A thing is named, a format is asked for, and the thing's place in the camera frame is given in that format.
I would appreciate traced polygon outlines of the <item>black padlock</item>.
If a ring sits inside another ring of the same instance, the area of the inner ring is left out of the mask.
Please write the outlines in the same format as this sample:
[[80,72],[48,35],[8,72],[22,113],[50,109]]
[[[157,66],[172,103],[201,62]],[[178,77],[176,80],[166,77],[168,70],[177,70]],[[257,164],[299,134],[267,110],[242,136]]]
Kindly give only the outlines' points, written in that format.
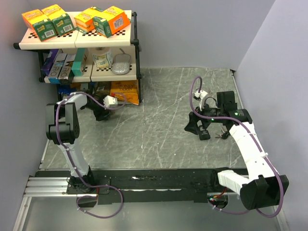
[[205,141],[205,140],[211,139],[211,136],[210,136],[209,132],[206,129],[204,129],[203,126],[199,126],[198,135],[199,135],[199,140],[201,140],[201,141]]

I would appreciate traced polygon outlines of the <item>black padlock key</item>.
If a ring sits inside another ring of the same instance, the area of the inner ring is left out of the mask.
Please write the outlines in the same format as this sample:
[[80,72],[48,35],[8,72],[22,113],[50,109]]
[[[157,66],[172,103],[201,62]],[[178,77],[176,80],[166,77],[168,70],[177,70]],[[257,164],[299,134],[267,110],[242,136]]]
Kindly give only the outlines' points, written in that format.
[[226,131],[223,134],[217,134],[216,138],[226,140],[229,137],[229,135],[230,135],[230,133],[228,131]]

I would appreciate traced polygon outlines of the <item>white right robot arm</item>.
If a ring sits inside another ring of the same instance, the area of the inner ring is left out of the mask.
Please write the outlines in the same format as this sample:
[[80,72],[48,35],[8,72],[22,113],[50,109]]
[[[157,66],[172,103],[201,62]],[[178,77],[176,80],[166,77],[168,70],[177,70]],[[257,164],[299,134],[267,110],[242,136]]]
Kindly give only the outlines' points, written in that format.
[[207,131],[210,124],[221,123],[226,131],[219,138],[231,136],[234,139],[248,172],[248,176],[243,177],[228,168],[216,170],[210,180],[211,188],[216,192],[228,188],[237,193],[247,210],[275,205],[281,208],[289,180],[270,163],[259,143],[250,114],[238,108],[234,92],[218,92],[216,107],[206,103],[208,96],[204,90],[190,93],[190,97],[198,100],[199,106],[191,107],[185,131],[197,135],[200,140],[208,140],[211,138]]

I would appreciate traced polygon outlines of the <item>olive brown snack bag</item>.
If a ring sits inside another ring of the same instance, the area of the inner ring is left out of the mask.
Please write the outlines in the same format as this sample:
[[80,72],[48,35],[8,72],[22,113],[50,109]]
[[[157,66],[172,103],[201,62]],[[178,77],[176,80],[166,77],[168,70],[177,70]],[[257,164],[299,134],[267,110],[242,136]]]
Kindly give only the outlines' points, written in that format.
[[110,81],[96,82],[94,88],[94,96],[103,97],[104,95],[109,95],[110,91],[111,91]]

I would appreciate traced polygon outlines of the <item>orange honey dijon bag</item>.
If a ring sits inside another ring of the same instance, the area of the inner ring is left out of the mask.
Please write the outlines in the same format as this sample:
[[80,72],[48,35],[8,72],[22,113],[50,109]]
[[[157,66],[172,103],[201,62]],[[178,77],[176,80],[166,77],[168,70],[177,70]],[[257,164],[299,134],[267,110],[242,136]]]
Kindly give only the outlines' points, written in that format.
[[112,81],[110,95],[120,101],[124,101],[125,96],[128,103],[139,105],[138,81]]

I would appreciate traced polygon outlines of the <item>silver mesh pouch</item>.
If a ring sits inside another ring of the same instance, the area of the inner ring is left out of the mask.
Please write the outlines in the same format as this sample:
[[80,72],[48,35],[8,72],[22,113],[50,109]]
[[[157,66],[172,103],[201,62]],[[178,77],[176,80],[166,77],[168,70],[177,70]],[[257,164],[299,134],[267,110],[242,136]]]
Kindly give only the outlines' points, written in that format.
[[131,56],[125,53],[122,48],[120,48],[119,50],[121,51],[121,53],[117,54],[114,57],[112,72],[115,75],[125,75],[130,71]]

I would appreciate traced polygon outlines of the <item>grey black box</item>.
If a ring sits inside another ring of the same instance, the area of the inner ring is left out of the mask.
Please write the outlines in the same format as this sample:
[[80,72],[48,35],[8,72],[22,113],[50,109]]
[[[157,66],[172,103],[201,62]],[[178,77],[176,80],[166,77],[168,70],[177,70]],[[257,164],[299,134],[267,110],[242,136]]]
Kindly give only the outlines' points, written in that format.
[[70,85],[74,78],[72,66],[75,60],[75,54],[68,54],[64,61],[64,65],[59,73],[58,80],[61,85]]

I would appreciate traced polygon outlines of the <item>paper towel roll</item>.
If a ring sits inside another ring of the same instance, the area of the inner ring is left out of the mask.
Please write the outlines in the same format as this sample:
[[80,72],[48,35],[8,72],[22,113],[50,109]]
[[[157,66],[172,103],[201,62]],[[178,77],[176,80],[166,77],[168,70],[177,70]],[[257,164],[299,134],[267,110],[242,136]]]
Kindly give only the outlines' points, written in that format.
[[93,48],[91,54],[97,68],[104,69],[112,66],[113,55],[111,52],[111,48],[107,47]]

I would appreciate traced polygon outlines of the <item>white grey box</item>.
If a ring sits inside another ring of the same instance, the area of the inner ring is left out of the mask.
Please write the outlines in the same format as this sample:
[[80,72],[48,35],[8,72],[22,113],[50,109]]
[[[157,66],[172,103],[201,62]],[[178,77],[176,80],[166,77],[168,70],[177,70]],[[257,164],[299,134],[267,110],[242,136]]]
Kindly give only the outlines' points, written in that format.
[[64,65],[66,57],[67,57],[67,53],[60,53],[56,56],[54,63],[52,65],[52,68],[50,70],[50,73],[47,77],[48,81],[51,84],[59,84],[60,83],[58,77],[59,77],[61,69]]

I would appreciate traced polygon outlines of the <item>beige three-tier shelf rack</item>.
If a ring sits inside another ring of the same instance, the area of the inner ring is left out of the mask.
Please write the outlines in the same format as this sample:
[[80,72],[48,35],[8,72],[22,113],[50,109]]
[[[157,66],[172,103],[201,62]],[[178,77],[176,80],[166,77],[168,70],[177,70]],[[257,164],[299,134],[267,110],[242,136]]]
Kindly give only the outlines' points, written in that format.
[[14,43],[16,50],[26,50],[38,53],[39,68],[44,63],[43,54],[48,54],[51,49],[61,49],[64,53],[75,54],[79,48],[109,47],[112,55],[115,56],[123,50],[131,56],[130,70],[125,75],[115,75],[108,68],[96,68],[92,59],[86,61],[85,72],[80,77],[73,79],[74,83],[82,82],[102,82],[102,81],[131,81],[136,80],[138,83],[139,101],[141,97],[141,78],[140,72],[140,48],[137,36],[137,13],[131,10],[125,10],[125,14],[131,20],[130,25],[106,38],[99,35],[96,31],[90,31],[82,34],[75,30],[63,36],[53,37],[45,42],[41,42],[30,29],[28,29],[21,42]]

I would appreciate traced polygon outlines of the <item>purple box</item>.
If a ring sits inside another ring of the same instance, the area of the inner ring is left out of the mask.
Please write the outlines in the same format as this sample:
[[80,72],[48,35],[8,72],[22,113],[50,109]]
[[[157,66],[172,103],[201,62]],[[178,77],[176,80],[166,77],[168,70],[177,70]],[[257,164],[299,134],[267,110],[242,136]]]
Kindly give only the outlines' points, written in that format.
[[61,53],[62,50],[61,49],[51,49],[47,58],[44,61],[43,66],[41,67],[41,71],[45,76],[48,76],[50,73],[50,70],[53,66],[54,60],[56,58],[56,56]]

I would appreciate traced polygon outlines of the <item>yellow orange sponge pack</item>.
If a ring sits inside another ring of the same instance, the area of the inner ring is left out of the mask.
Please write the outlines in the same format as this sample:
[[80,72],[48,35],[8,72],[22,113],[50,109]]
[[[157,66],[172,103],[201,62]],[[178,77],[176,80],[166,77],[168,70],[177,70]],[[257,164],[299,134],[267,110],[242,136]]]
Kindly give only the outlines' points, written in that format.
[[88,33],[94,29],[93,18],[99,16],[103,12],[102,9],[92,6],[84,11],[77,13],[74,16],[74,20],[77,26],[77,30],[83,34]]

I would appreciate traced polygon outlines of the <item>orange green sponge box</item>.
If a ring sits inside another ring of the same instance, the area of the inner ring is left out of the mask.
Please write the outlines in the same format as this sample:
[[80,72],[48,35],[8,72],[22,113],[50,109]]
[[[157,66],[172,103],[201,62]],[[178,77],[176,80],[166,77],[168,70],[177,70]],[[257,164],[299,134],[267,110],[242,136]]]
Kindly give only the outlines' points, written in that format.
[[42,9],[42,12],[51,20],[58,36],[75,30],[71,17],[58,4],[46,7]]
[[52,21],[41,10],[35,9],[22,13],[22,18],[41,42],[57,36]]
[[111,6],[93,17],[93,25],[96,32],[109,38],[130,25],[130,20],[124,10]]

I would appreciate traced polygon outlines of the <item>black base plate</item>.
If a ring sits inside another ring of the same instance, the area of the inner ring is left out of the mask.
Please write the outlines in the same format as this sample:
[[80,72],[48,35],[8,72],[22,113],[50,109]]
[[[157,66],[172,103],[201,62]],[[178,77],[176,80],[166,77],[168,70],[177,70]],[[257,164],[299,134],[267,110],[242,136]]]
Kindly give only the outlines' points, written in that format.
[[132,202],[173,202],[193,201],[206,203],[209,193],[218,193],[223,198],[223,190],[231,193],[231,186],[224,186],[218,181],[222,171],[231,172],[229,168],[184,168],[184,169],[124,169],[93,170],[91,185],[101,188],[89,188],[79,179],[71,179],[68,170],[38,171],[35,176],[51,179],[63,177],[67,186],[66,195],[76,195],[82,207],[110,205],[113,203]]

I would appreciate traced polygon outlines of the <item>aluminium rail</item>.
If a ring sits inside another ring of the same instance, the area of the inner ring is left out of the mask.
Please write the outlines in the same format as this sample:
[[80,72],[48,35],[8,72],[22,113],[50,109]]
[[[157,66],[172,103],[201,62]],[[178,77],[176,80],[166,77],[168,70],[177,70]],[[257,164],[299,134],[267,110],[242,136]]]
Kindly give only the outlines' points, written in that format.
[[[224,187],[206,178],[193,176],[104,176],[99,185],[112,185],[125,192],[180,192],[192,190],[197,193],[220,193]],[[99,189],[73,187],[69,177],[30,177],[25,196],[73,196],[108,194],[110,188]]]

